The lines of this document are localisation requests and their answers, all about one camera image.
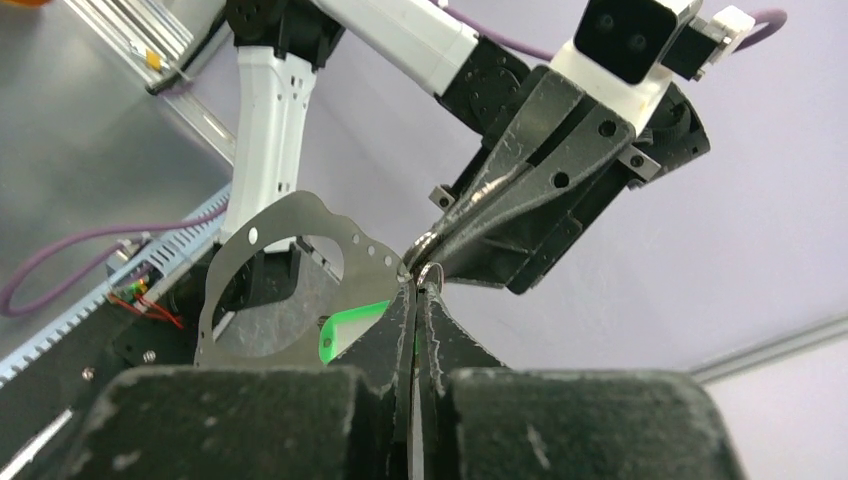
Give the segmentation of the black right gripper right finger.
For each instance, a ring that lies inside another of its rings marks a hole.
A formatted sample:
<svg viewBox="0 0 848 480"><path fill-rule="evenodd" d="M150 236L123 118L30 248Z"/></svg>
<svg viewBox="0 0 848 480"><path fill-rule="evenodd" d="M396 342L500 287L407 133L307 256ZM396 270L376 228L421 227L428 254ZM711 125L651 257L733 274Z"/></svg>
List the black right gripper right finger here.
<svg viewBox="0 0 848 480"><path fill-rule="evenodd" d="M420 286L418 300L423 473L426 479L458 479L460 414L454 403L452 375L464 368L503 368L505 364L453 319L437 285Z"/></svg>

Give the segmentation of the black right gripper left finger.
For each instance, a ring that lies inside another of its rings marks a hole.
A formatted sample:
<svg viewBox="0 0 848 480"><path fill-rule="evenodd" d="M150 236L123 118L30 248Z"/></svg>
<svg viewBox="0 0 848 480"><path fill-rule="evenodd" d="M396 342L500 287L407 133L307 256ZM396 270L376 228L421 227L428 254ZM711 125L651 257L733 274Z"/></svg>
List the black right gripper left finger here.
<svg viewBox="0 0 848 480"><path fill-rule="evenodd" d="M412 421L417 288L403 284L382 316L333 359L361 390L346 434L346 479L407 479Z"/></svg>

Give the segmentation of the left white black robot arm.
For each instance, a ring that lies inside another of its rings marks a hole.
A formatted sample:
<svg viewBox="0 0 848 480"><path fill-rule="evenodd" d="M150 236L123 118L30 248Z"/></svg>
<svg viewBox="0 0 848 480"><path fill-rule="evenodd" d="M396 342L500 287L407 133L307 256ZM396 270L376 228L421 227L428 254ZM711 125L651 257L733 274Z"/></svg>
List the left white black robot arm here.
<svg viewBox="0 0 848 480"><path fill-rule="evenodd" d="M706 154L674 83L716 44L699 3L591 1L529 64L433 1L229 1L240 113L225 230L304 195L420 277L523 294L625 190Z"/></svg>

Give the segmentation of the green key tag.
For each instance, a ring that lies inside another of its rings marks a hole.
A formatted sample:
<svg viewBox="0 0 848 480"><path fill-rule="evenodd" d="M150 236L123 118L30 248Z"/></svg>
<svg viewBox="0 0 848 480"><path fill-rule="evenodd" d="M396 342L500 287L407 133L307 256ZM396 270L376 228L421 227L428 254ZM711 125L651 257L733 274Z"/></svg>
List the green key tag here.
<svg viewBox="0 0 848 480"><path fill-rule="evenodd" d="M373 303L329 316L320 328L319 357L327 365L364 335L385 313L389 301Z"/></svg>

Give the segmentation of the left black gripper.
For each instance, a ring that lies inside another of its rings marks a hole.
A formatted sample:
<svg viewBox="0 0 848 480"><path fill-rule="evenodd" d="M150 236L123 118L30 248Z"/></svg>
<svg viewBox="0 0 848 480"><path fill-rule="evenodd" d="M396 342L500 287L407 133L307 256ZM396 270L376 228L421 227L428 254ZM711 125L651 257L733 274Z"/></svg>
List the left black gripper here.
<svg viewBox="0 0 848 480"><path fill-rule="evenodd" d="M548 67L535 68L507 103L456 201L404 256L438 263L447 280L523 294L536 287L629 188L705 155L694 106L669 86L640 134Z"/></svg>

